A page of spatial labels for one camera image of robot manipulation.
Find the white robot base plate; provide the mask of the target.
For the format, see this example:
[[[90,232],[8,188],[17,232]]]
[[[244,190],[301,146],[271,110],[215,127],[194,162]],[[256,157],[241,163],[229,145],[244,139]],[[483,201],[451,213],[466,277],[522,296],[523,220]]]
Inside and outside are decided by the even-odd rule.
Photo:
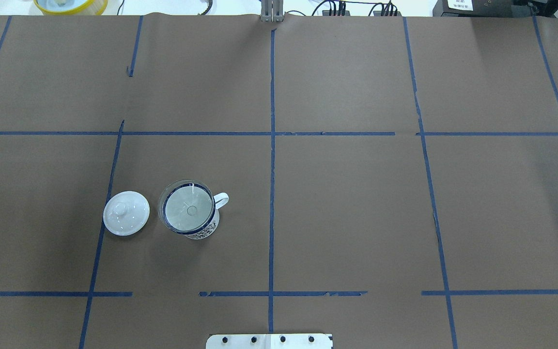
[[[325,333],[253,333],[210,336],[206,349],[332,349],[331,334]]]

